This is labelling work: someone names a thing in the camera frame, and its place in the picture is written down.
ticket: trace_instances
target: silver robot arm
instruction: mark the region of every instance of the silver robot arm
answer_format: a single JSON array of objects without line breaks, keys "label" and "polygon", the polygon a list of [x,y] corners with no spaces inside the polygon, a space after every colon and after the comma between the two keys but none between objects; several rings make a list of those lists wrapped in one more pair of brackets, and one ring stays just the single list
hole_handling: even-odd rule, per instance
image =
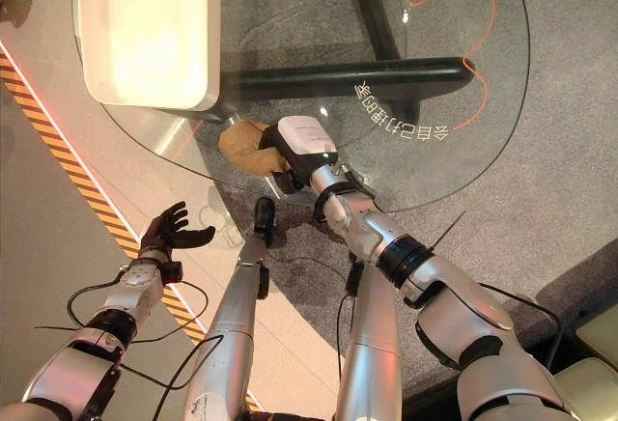
[{"label": "silver robot arm", "polygon": [[183,278],[172,248],[208,243],[213,227],[179,231],[184,203],[155,218],[142,238],[139,257],[121,268],[103,306],[72,333],[34,374],[21,403],[0,411],[0,421],[100,419],[121,375],[123,355],[163,296],[163,286]]},{"label": "silver robot arm", "polygon": [[358,260],[379,269],[408,306],[421,309],[421,342],[442,364],[462,371],[464,421],[574,419],[549,372],[521,348],[500,303],[378,210],[372,195],[335,167],[335,146],[316,119],[281,119],[265,131],[261,147],[268,146],[293,168],[275,175],[280,186],[310,186],[318,195],[316,217]]},{"label": "silver robot arm", "polygon": [[21,403],[0,411],[0,420],[73,421],[100,416],[120,377],[123,354],[163,295],[159,266],[153,259],[141,258],[125,267],[103,307],[43,363]]}]

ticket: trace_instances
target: tan glove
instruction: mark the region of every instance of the tan glove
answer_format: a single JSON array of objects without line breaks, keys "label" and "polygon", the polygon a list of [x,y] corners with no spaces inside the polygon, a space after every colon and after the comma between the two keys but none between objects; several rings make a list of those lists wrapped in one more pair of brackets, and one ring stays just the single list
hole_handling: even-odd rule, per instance
[{"label": "tan glove", "polygon": [[262,132],[268,125],[240,121],[219,136],[219,151],[240,171],[256,177],[267,177],[272,172],[283,173],[292,167],[275,148],[259,150]]}]

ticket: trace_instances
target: hazard stripe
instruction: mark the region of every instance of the hazard stripe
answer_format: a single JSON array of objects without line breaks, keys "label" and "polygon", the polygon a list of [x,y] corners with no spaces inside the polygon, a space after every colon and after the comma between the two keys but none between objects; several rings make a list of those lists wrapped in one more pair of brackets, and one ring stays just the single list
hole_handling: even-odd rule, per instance
[{"label": "hazard stripe", "polygon": [[[60,130],[47,117],[42,105],[33,96],[11,63],[11,60],[3,51],[2,45],[0,45],[0,78],[13,95],[15,102],[21,107],[24,115],[30,120],[41,140],[47,145],[60,166],[67,172],[70,181],[86,199],[86,202],[110,235],[114,237],[114,240],[129,258],[136,259],[139,254],[139,244],[131,235],[128,226],[125,225],[115,209],[110,206],[105,196],[101,194],[98,186],[80,163],[81,160],[78,158],[78,155],[71,150],[69,143],[65,141]],[[191,340],[193,345],[198,345],[205,338],[204,331],[199,324],[194,322],[188,323],[190,320],[193,320],[193,316],[186,310],[186,307],[179,300],[174,290],[168,286],[163,288],[161,301],[174,320],[183,326],[184,334]],[[252,411],[259,410],[256,401],[249,394],[247,394],[246,403],[247,407]]]}]

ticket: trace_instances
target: glass table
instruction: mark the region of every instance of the glass table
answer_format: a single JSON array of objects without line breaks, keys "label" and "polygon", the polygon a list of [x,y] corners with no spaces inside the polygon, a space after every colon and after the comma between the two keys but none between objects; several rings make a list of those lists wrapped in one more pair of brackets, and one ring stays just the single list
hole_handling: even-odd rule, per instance
[{"label": "glass table", "polygon": [[402,211],[478,178],[517,124],[529,66],[522,0],[222,0],[221,9],[213,109],[104,106],[138,143],[206,178],[313,204],[308,190],[282,194],[217,149],[238,120],[311,115],[379,206]]}]

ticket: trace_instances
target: white box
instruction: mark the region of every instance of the white box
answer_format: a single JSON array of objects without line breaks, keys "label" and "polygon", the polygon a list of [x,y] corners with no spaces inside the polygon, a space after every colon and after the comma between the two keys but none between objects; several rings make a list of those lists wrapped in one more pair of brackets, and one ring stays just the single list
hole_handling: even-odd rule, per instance
[{"label": "white box", "polygon": [[220,0],[77,0],[84,78],[99,102],[212,107]]}]

